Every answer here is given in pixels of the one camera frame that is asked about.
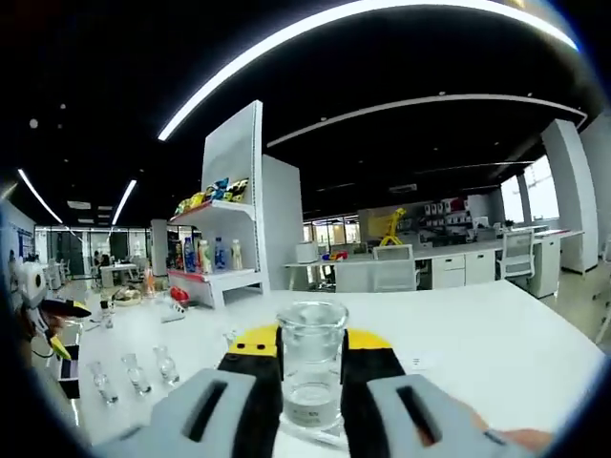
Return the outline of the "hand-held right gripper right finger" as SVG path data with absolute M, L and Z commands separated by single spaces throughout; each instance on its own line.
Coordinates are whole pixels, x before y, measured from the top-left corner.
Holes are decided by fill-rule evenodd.
M 472 413 L 419 374 L 390 343 L 345 332 L 341 412 L 352 457 L 522 457 L 524 448 L 475 424 Z

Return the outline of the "person's right hand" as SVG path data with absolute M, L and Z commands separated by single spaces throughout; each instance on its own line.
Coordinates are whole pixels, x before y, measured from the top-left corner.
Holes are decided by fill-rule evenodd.
M 546 431 L 541 431 L 531 428 L 513 429 L 513 430 L 495 430 L 489 427 L 488 423 L 476 412 L 472 412 L 474 423 L 477 427 L 485 431 L 491 431 L 504 439 L 512 441 L 524 448 L 529 449 L 534 453 L 541 453 L 547 449 L 553 442 L 555 436 Z

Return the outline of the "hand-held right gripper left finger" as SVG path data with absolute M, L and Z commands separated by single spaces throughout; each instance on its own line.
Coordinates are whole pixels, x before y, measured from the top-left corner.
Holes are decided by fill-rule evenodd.
M 270 457 L 283 411 L 282 333 L 246 331 L 219 364 L 154 405 L 150 422 L 94 448 L 96 457 Z

